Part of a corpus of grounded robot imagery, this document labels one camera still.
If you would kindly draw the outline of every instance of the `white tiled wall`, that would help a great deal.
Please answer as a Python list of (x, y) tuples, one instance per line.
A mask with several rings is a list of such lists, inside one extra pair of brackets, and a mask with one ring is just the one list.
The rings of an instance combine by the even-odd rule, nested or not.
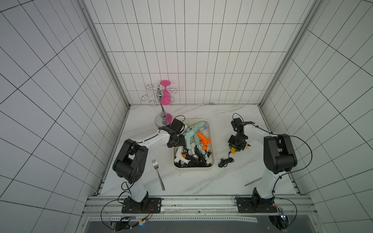
[[(263, 104), (274, 132), (313, 150), (293, 175), (328, 233), (373, 228), (372, 5), (326, 0)], [(293, 142), (295, 170), (311, 154)]]
[(75, 232), (123, 97), (75, 0), (7, 0), (0, 11), (1, 232)]
[(179, 89), (175, 104), (260, 103), (313, 3), (84, 2), (133, 104), (148, 104), (145, 85), (165, 79)]

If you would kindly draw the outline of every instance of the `orange glue gun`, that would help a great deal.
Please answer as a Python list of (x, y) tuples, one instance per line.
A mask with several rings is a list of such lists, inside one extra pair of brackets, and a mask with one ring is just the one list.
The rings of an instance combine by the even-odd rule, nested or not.
[(202, 150), (204, 151), (207, 150), (207, 144), (209, 144), (211, 141), (207, 139), (207, 137), (205, 137), (205, 135), (201, 133), (197, 133), (197, 136), (202, 140), (202, 144), (203, 144)]

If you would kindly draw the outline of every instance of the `round metal base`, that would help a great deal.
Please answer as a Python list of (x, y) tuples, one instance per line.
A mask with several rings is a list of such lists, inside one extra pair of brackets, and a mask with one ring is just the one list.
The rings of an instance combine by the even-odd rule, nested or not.
[(165, 118), (161, 117), (161, 114), (158, 114), (156, 118), (154, 119), (154, 123), (156, 124), (157, 127), (161, 127), (161, 126), (166, 126), (166, 125), (171, 124), (172, 120), (173, 120), (173, 117), (169, 113), (166, 113)]

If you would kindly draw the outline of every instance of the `silver rack stand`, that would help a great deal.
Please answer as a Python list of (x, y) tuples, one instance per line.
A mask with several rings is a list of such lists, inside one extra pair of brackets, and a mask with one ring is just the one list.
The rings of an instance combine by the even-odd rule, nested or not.
[(151, 94), (150, 96), (148, 96), (146, 94), (146, 95), (143, 95), (141, 97), (141, 100), (145, 101), (145, 100), (149, 100), (152, 96), (154, 96), (155, 97), (154, 99), (149, 100), (149, 105), (152, 106), (152, 107), (156, 107), (158, 105), (161, 105), (162, 111), (154, 119), (154, 123), (157, 127), (169, 125), (169, 124), (171, 124), (171, 122), (173, 120), (172, 115), (167, 113), (164, 110), (164, 107), (163, 107), (163, 104), (162, 104), (162, 99), (163, 99), (164, 95), (168, 96), (168, 97), (166, 97), (166, 102), (167, 103), (173, 103), (175, 101), (175, 99), (171, 95), (169, 95), (167, 93), (164, 93), (163, 91), (167, 90), (167, 91), (170, 91), (173, 94), (178, 92), (178, 90), (176, 88), (161, 89), (160, 87), (161, 87), (161, 85), (158, 85), (157, 89), (154, 89), (154, 85), (152, 85), (152, 84), (149, 84), (149, 85), (145, 86), (145, 89), (152, 90), (152, 91), (154, 91), (154, 93)]

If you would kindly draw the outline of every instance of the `marble table surface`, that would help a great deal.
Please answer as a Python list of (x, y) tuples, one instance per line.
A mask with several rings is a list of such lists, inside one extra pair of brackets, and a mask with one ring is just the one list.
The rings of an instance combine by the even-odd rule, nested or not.
[[(204, 118), (210, 123), (213, 139), (213, 149), (216, 162), (206, 171), (180, 171), (172, 164), (172, 148), (162, 145), (155, 150), (149, 150), (142, 180), (150, 196), (162, 195), (250, 195), (259, 184), (245, 184), (260, 178), (265, 169), (263, 162), (263, 146), (250, 138), (247, 141), (251, 147), (244, 151), (231, 154), (233, 163), (220, 168), (220, 158), (227, 158), (228, 139), (235, 132), (231, 126), (232, 114), (240, 114), (245, 121), (253, 121), (266, 128), (257, 105), (205, 105), (205, 106), (165, 106), (165, 110), (173, 116), (184, 115), (187, 119)], [(124, 126), (113, 160), (119, 153), (123, 142), (127, 139), (139, 140), (157, 131), (154, 118), (160, 113), (160, 107), (132, 106)], [(159, 173), (162, 177), (165, 191), (162, 191), (153, 168), (152, 160), (156, 159)], [(124, 179), (119, 178), (110, 170), (105, 179), (101, 196), (118, 196)], [(288, 175), (279, 180), (277, 194), (295, 194)]]

